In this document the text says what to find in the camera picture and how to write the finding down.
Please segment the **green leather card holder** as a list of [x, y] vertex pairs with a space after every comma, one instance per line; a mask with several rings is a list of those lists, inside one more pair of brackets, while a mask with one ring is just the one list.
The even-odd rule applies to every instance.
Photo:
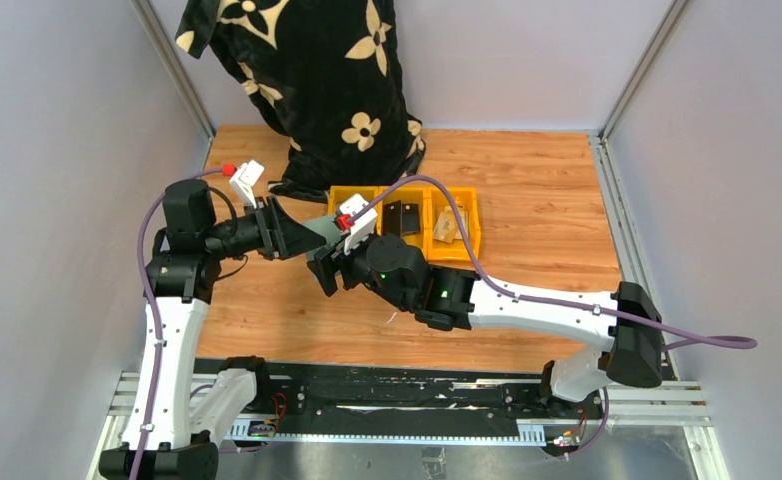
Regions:
[[305, 227], [322, 236], [325, 240], [325, 244], [323, 246], [310, 250], [306, 253], [306, 258], [308, 260], [313, 260], [318, 253], [327, 253], [331, 248], [335, 247], [340, 242], [341, 230], [335, 224], [335, 218], [336, 216], [334, 214], [327, 214], [304, 223]]

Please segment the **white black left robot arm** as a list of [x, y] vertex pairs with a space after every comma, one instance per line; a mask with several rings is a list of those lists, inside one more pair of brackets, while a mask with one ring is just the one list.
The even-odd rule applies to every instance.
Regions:
[[197, 406], [191, 404], [196, 351], [221, 263], [256, 251], [284, 260], [325, 245], [275, 197], [244, 214], [216, 219], [216, 189], [201, 178], [166, 187], [157, 201], [166, 225], [152, 256], [138, 260], [146, 305], [146, 345], [132, 413], [117, 448], [101, 453], [107, 479], [213, 479], [220, 446], [245, 409], [265, 411], [273, 386], [260, 357], [227, 360]]

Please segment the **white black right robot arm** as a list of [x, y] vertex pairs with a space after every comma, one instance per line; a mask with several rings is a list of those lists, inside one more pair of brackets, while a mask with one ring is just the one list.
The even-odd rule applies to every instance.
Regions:
[[473, 270], [429, 264], [394, 235], [371, 235], [357, 247], [315, 250], [308, 267], [324, 293], [363, 286], [428, 327], [506, 328], [568, 338], [580, 352], [542, 369], [538, 403], [563, 417], [612, 383], [655, 388], [663, 381], [661, 318], [645, 289], [623, 281], [616, 291], [568, 292], [499, 282]]

